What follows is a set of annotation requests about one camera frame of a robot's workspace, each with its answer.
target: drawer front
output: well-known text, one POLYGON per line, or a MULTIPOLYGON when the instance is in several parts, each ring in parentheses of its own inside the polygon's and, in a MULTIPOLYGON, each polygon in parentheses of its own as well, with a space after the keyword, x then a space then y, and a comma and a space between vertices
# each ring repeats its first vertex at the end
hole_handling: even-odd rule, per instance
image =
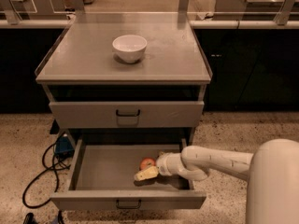
POLYGON ((65 192, 53 193, 51 200, 60 210, 198 209, 206 194, 194 190, 186 179, 133 179, 142 157, 155 157, 161 150, 180 152, 184 146, 184 140, 163 145, 86 145, 79 139, 65 182, 68 187, 65 192))
POLYGON ((52 102, 60 128, 196 127, 203 102, 52 102))

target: cord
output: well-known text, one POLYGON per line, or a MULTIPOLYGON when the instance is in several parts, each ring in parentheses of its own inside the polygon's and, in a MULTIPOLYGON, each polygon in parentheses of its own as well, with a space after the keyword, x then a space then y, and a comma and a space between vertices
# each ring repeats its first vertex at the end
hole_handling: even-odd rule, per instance
POLYGON ((70 165, 65 165, 63 163, 63 161, 65 159, 60 159, 59 157, 56 157, 54 154, 53 154, 53 157, 52 157, 52 160, 51 160, 51 166, 47 166, 46 165, 46 162, 45 162, 45 158, 46 158, 46 155, 47 153, 49 152, 49 150, 52 148, 52 147, 55 147, 56 145, 56 142, 52 145, 50 145, 44 152, 43 154, 43 157, 42 157, 42 164, 43 166, 45 167, 45 170, 43 172, 41 172, 39 175, 37 175, 29 184, 28 186, 26 187, 26 189, 24 190, 23 194, 22 194, 22 203, 28 207, 28 208, 31 208, 31 209, 37 209, 37 208, 40 208, 46 204, 48 204, 50 202, 50 199, 47 199, 45 202, 41 203, 41 204, 38 204, 38 205, 30 205, 26 202, 26 194, 27 194, 27 191, 29 190, 29 188, 39 179, 39 177, 41 177, 43 174, 45 174, 46 172, 49 172, 49 171, 53 171, 54 174, 55 174, 55 178, 56 178, 56 187, 55 187, 55 191, 56 192, 59 188, 59 176, 58 176, 58 171, 62 171, 62 170, 65 170, 65 169, 69 169, 70 165))

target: terrazzo floor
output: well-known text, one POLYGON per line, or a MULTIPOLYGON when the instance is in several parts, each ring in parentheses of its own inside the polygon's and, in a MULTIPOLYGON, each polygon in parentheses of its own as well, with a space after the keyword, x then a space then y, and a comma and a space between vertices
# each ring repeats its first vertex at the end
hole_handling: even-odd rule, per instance
MULTIPOLYGON (((56 139, 56 135, 50 134, 52 122, 51 114, 0 115, 0 223, 23 223, 28 212, 34 213, 38 223, 55 223, 58 209, 53 203, 29 209, 21 199, 29 182, 44 170, 42 155, 56 139)), ((196 129, 194 145, 254 152, 275 138, 299 141, 298 112, 205 112, 196 129)), ((64 189, 67 173, 59 174, 59 191, 64 189)), ((63 211, 64 223, 245 223, 246 182, 211 171, 208 179, 194 182, 194 186, 206 193, 199 210, 63 211)), ((27 202, 43 203, 54 188, 54 176, 47 173, 28 191, 27 202)))

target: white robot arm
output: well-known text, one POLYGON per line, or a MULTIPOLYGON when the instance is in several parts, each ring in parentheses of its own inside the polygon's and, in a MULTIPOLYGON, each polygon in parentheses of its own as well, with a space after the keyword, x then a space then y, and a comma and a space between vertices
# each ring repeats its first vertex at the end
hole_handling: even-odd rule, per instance
POLYGON ((201 181, 209 168, 248 182, 247 224, 299 223, 299 143, 291 140, 266 142, 254 154, 185 147, 179 154, 164 153, 135 179, 160 174, 201 181))

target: cabinet top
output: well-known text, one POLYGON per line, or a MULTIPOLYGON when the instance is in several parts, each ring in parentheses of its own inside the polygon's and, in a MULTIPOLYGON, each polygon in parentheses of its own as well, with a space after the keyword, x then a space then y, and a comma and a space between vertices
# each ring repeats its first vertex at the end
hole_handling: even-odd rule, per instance
POLYGON ((210 74, 185 14, 79 14, 39 75, 40 84, 209 83, 210 74), (123 63, 120 35, 148 41, 143 58, 123 63))

